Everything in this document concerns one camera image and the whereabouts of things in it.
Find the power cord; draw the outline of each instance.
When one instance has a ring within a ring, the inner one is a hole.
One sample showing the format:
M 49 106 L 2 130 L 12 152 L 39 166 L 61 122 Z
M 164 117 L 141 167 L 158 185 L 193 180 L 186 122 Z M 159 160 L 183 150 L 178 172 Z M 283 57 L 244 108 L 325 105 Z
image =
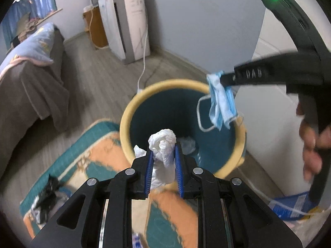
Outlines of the power cord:
M 90 0 L 90 1 L 91 1 L 91 5 L 92 5 L 92 10 L 91 10 L 91 21 L 90 21 L 90 25 L 89 25 L 89 27 L 88 27 L 88 31 L 89 31 L 89 33 L 90 33 L 91 41 L 92 41 L 92 43 L 94 44 L 95 48 L 97 48 L 97 49 L 108 49 L 108 48 L 109 48 L 108 45 L 107 45 L 107 46 L 104 46 L 103 48 L 100 48 L 100 47 L 98 47 L 98 46 L 93 42 L 92 35 L 91 35 L 91 24 L 92 24 L 92 20 L 93 20 L 93 9 L 94 9 L 94 7 L 93 7 L 93 2 L 92 2 L 92 0 Z
M 147 36 L 148 36 L 148 16 L 147 16 L 147 10 L 146 10 L 146 7 L 145 7 L 145 12 L 146 12 L 146 35 L 145 35 L 145 46 L 144 46 L 144 69 L 143 69 L 143 72 L 141 73 L 139 79 L 138 79 L 138 83 L 137 83 L 137 94 L 142 92 L 143 89 L 141 89 L 139 87 L 139 83 L 140 83 L 140 80 L 145 72 L 145 69 L 146 69 L 146 62 L 145 62 L 145 57 L 146 57 L 146 42 L 147 42 Z

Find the white tissue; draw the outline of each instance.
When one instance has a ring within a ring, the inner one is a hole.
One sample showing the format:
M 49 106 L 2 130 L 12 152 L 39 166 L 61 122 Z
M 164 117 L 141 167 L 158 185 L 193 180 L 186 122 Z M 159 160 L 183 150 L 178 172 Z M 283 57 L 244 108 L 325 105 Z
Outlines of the white tissue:
M 135 147 L 133 148 L 134 150 L 134 155 L 136 158 L 140 158 L 146 155 L 146 151 L 144 149 L 141 149 L 139 146 L 135 145 Z
M 148 143 L 154 158 L 151 189 L 174 182 L 176 135 L 170 129 L 160 130 L 150 136 Z M 138 146 L 134 147 L 134 153 L 136 158 L 146 155 L 146 151 Z

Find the blue curtain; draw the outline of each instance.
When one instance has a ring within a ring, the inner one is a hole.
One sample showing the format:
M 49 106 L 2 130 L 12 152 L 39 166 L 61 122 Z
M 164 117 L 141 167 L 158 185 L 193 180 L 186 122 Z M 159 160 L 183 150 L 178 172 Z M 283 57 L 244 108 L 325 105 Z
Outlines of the blue curtain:
M 16 36 L 17 22 L 22 16 L 30 12 L 30 19 L 36 17 L 43 19 L 55 10 L 57 10 L 55 0 L 20 0 L 13 3 L 2 21 L 7 49 L 10 48 L 10 43 Z

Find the white cable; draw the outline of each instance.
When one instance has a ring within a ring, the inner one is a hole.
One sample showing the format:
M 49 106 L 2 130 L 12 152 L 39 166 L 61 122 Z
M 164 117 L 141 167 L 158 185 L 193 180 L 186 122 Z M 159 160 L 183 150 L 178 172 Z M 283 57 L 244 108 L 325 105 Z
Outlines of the white cable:
M 316 215 L 316 214 L 319 214 L 319 213 L 305 213 L 305 212 L 302 212 L 302 211 L 299 211 L 297 209 L 294 209 L 294 208 L 291 208 L 291 207 L 288 207 L 284 204 L 282 204 L 281 202 L 277 201 L 277 200 L 274 200 L 272 198 L 269 198 L 267 195 L 265 195 L 262 191 L 258 190 L 254 185 L 253 183 L 247 178 L 247 176 L 243 173 L 243 171 L 240 169 L 240 168 L 237 168 L 237 170 L 240 172 L 240 174 L 246 179 L 246 181 L 249 183 L 249 185 L 251 186 L 252 190 L 254 190 L 255 193 L 259 194 L 262 198 L 265 198 L 266 200 L 269 200 L 270 203 L 274 203 L 274 204 L 277 204 L 279 205 L 280 207 L 283 207 L 284 209 L 287 209 L 289 211 L 292 211 L 294 213 L 298 213 L 298 214 L 301 214 L 301 215 Z
M 109 48 L 108 45 L 107 45 L 107 46 L 104 46 L 103 48 L 100 48 L 100 47 L 98 47 L 98 46 L 93 42 L 92 35 L 91 35 L 91 24 L 92 24 L 92 20 L 93 20 L 93 9 L 94 9 L 94 7 L 93 7 L 93 2 L 92 2 L 92 0 L 91 0 L 91 5 L 92 5 L 92 10 L 91 10 L 91 21 L 90 21 L 90 25 L 89 25 L 89 27 L 88 27 L 88 31 L 89 31 L 89 33 L 90 33 L 91 41 L 92 41 L 92 43 L 94 44 L 95 48 L 97 48 L 97 49 L 107 49 L 107 48 Z
M 200 130 L 202 130 L 203 132 L 208 132 L 208 131 L 211 131 L 215 128 L 215 125 L 211 126 L 210 128 L 208 129 L 205 129 L 204 127 L 202 127 L 202 124 L 201 124 L 201 120 L 200 120 L 200 102 L 203 101 L 203 100 L 207 100 L 207 99 L 210 99 L 211 98 L 211 95 L 208 94 L 206 96 L 203 96 L 201 97 L 199 100 L 198 100 L 198 104 L 197 104 L 197 118 L 198 118 L 198 125 L 199 125 L 199 128 Z
M 146 42 L 147 42 L 147 36 L 148 36 L 148 16 L 147 16 L 147 10 L 146 10 L 146 7 L 145 7 L 145 12 L 146 12 L 146 35 L 145 35 L 145 46 L 144 46 L 144 69 L 143 69 L 143 72 L 141 73 L 139 79 L 138 79 L 138 83 L 137 83 L 137 94 L 140 93 L 142 91 L 142 89 L 140 89 L 139 87 L 139 83 L 140 83 L 140 80 L 145 72 L 145 69 L 146 69 L 146 63 L 145 63 L 145 56 L 146 56 Z

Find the face mask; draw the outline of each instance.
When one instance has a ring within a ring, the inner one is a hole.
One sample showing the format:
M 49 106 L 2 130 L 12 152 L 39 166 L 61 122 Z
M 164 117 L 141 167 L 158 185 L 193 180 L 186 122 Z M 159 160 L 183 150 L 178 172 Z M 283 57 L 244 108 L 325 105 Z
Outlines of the face mask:
M 219 78 L 223 74 L 224 72 L 220 71 L 217 74 L 207 75 L 210 95 L 203 96 L 198 101 L 198 124 L 200 130 L 204 132 L 211 131 L 214 128 L 221 130 L 223 123 L 228 129 L 230 129 L 230 122 L 235 120 L 238 116 L 231 87 L 224 88 L 219 81 Z M 214 126 L 205 129 L 202 127 L 200 120 L 200 102 L 207 99 L 211 99 L 209 118 Z

